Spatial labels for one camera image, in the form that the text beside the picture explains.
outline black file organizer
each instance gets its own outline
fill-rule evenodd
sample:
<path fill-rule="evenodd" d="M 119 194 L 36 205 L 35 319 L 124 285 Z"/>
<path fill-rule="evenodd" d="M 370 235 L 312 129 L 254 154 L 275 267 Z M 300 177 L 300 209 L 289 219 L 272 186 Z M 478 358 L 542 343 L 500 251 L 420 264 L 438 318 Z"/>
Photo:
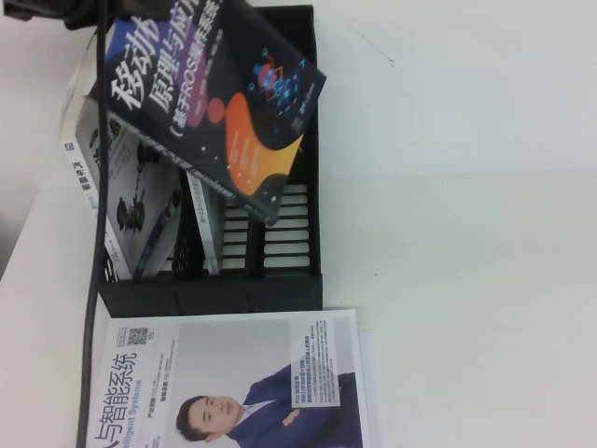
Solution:
<path fill-rule="evenodd" d="M 316 63 L 311 6 L 258 9 L 298 50 Z M 293 165 L 288 185 L 306 186 L 310 265 L 306 268 L 264 267 L 266 232 L 249 220 L 244 269 L 207 277 L 190 192 L 182 175 L 183 202 L 174 251 L 173 275 L 133 282 L 115 282 L 109 265 L 100 294 L 112 317 L 213 315 L 321 310 L 323 283 L 319 245 L 319 144 L 317 113 L 312 117 Z"/>

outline orange graphic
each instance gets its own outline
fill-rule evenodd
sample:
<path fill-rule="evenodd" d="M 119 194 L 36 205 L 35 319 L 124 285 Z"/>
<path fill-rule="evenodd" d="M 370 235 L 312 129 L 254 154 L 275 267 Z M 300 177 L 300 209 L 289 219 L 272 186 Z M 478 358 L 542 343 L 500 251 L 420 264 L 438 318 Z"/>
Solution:
<path fill-rule="evenodd" d="M 257 138 L 249 104 L 242 93 L 232 97 L 226 111 L 222 106 L 219 99 L 210 101 L 208 117 L 211 122 L 219 122 L 226 115 L 226 156 L 236 188 L 251 195 L 270 175 L 288 175 L 302 136 L 288 147 L 271 150 Z"/>

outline man's hair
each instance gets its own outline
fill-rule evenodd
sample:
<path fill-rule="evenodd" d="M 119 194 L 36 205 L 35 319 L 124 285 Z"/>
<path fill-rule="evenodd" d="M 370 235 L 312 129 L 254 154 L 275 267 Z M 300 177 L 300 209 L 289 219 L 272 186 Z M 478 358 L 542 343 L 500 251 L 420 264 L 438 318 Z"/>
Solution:
<path fill-rule="evenodd" d="M 207 436 L 209 436 L 209 434 L 200 432 L 198 429 L 192 427 L 188 421 L 188 412 L 190 411 L 190 407 L 195 403 L 195 401 L 206 398 L 207 397 L 204 395 L 199 395 L 198 397 L 188 399 L 182 404 L 180 410 L 178 411 L 178 416 L 176 417 L 176 429 L 178 429 L 180 434 L 188 441 L 204 441 L 207 439 Z"/>

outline white book cover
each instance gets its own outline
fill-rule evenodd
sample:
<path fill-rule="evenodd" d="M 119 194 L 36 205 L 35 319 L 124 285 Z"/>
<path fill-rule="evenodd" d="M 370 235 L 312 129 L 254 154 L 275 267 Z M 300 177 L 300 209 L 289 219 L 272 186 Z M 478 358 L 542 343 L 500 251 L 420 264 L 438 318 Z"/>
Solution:
<path fill-rule="evenodd" d="M 89 448 L 370 447 L 354 311 L 112 319 Z"/>
<path fill-rule="evenodd" d="M 207 271 L 210 275 L 220 275 L 226 198 L 191 173 L 187 173 L 187 179 L 207 261 Z"/>
<path fill-rule="evenodd" d="M 87 97 L 94 63 L 86 54 L 71 79 L 60 138 L 90 210 L 97 216 L 99 111 Z M 178 169 L 118 122 L 109 120 L 105 248 L 119 279 L 153 276 L 175 243 L 180 218 Z"/>

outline magazine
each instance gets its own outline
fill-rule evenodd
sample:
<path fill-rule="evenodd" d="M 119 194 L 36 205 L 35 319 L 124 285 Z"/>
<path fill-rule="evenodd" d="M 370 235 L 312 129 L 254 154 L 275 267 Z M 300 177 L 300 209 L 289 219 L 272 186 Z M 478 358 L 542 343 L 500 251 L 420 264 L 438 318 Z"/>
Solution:
<path fill-rule="evenodd" d="M 369 447 L 354 311 L 112 319 L 89 448 Z"/>
<path fill-rule="evenodd" d="M 116 20 L 108 107 L 264 222 L 326 77 L 244 0 L 171 0 L 171 20 Z M 91 96 L 96 97 L 96 90 Z"/>
<path fill-rule="evenodd" d="M 99 110 L 86 96 L 94 65 L 86 59 L 69 84 L 60 139 L 76 183 L 97 217 L 100 180 Z M 178 168 L 116 120 L 108 126 L 108 209 L 105 235 L 115 279 L 153 276 L 171 252 L 178 230 Z"/>

